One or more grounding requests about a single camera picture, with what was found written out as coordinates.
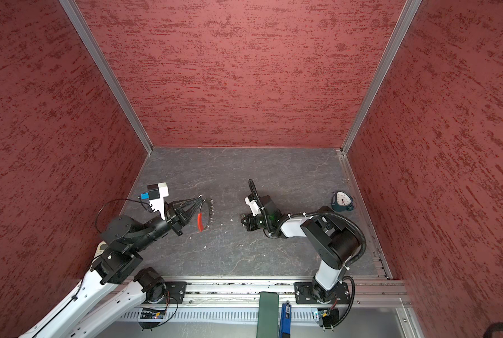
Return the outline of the perforated metal keyring red handle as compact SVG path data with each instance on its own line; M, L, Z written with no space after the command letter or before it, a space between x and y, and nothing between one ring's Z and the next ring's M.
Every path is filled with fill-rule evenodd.
M213 200L210 198L203 198L197 214L197 228L199 232L205 231L212 223L213 210Z

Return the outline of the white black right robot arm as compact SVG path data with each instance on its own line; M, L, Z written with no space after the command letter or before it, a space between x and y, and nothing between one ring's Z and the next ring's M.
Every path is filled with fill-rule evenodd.
M318 304L337 300L338 284L366 251L367 242L360 227L326 206L298 215L259 211L243 215L241 223L246 231L262 230L271 239L302 237L310 242L320 257L320 267L307 284L308 290L300 294Z

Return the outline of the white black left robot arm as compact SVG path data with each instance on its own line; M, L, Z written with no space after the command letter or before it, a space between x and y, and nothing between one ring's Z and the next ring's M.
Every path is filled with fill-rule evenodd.
M179 292L171 292L153 268L137 271L140 253L169 232L182 235L193 218L201 219L203 197L166 204L146 223L126 215L114 218L101 238L107 247L94 258L77 286L24 337L96 337L121 315L143 303L164 311Z

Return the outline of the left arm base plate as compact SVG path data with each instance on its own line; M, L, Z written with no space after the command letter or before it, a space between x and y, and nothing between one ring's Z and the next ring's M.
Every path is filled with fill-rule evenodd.
M165 282L164 286L159 284L148 291L146 302L155 305L168 304L170 301L182 304L187 286L186 282Z

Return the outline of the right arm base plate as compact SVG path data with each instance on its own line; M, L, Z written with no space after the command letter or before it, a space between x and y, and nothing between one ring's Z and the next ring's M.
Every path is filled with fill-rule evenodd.
M297 282L294 292L297 304L347 305L350 302L347 283L337 283L331 290L324 290L315 282Z

